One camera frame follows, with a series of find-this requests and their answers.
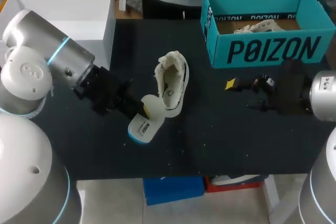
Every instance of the insole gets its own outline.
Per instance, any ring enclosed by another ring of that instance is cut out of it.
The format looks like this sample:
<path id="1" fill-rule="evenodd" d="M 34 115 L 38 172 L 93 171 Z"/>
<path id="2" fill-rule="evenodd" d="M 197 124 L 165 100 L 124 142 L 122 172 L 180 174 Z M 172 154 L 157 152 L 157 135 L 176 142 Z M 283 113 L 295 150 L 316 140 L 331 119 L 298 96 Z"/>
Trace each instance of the insole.
<path id="1" fill-rule="evenodd" d="M 177 107 L 181 96 L 181 76 L 178 75 L 178 70 L 175 65 L 167 68 L 163 75 L 165 90 L 162 95 L 162 100 L 167 108 L 174 109 Z"/>
<path id="2" fill-rule="evenodd" d="M 165 108 L 163 101 L 152 94 L 145 95 L 141 101 L 145 104 L 150 119 L 137 114 L 128 125 L 128 134 L 134 141 L 147 144 L 162 126 Z"/>

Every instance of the black table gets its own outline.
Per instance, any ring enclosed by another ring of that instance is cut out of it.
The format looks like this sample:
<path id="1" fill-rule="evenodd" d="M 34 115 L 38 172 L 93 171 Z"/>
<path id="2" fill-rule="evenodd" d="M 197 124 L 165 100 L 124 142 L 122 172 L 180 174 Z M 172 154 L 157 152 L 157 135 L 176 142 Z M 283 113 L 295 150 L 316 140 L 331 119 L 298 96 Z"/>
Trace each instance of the black table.
<path id="1" fill-rule="evenodd" d="M 179 50 L 190 79 L 182 113 L 166 119 L 148 145 L 132 141 L 129 120 L 119 112 L 100 117 L 57 83 L 35 121 L 76 179 L 220 174 L 307 173 L 334 124 L 313 116 L 280 116 L 247 109 L 252 92 L 225 92 L 226 80 L 276 67 L 212 69 L 199 21 L 118 20 L 111 69 L 122 80 L 134 78 L 141 99 L 157 94 L 157 59 Z M 326 63 L 307 65 L 311 76 Z"/>

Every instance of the shoe box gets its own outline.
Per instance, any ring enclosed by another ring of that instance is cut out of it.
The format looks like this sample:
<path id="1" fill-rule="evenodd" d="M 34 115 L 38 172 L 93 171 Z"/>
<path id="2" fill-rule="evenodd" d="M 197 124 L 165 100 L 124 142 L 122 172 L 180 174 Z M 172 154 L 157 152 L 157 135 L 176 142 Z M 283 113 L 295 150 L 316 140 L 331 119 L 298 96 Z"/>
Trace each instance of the shoe box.
<path id="1" fill-rule="evenodd" d="M 234 34 L 266 19 L 284 31 Z M 319 63 L 335 32 L 318 0 L 203 0 L 201 27 L 213 68 Z"/>

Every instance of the tiled floor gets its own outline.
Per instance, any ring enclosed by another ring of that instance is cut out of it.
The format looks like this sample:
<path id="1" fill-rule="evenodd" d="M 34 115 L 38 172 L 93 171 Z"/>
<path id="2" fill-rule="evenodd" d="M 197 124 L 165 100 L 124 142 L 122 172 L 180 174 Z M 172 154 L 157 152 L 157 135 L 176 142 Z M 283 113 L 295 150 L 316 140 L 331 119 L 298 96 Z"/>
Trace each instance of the tiled floor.
<path id="1" fill-rule="evenodd" d="M 262 189 L 245 189 L 147 206 L 142 179 L 78 182 L 85 190 L 82 224 L 268 224 Z M 300 223 L 291 218 L 291 224 Z"/>

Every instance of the white tag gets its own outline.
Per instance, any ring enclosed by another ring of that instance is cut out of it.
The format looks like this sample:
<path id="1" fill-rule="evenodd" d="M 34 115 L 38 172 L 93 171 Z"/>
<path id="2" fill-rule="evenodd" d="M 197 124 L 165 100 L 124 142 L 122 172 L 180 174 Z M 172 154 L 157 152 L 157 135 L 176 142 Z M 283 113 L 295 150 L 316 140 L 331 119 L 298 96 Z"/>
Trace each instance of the white tag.
<path id="1" fill-rule="evenodd" d="M 119 0 L 119 10 L 126 12 L 126 0 Z"/>

